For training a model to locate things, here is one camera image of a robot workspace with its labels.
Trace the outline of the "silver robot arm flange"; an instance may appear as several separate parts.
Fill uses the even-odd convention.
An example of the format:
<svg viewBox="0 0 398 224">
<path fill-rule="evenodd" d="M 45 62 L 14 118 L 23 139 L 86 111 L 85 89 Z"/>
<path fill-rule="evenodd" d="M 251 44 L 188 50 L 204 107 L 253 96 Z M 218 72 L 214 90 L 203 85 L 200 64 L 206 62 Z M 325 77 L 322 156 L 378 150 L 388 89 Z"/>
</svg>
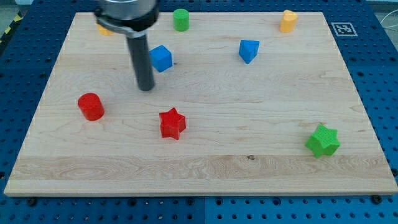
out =
<svg viewBox="0 0 398 224">
<path fill-rule="evenodd" d="M 134 39 L 147 34 L 159 17 L 158 0 L 99 0 L 94 14 L 105 29 Z"/>
</svg>

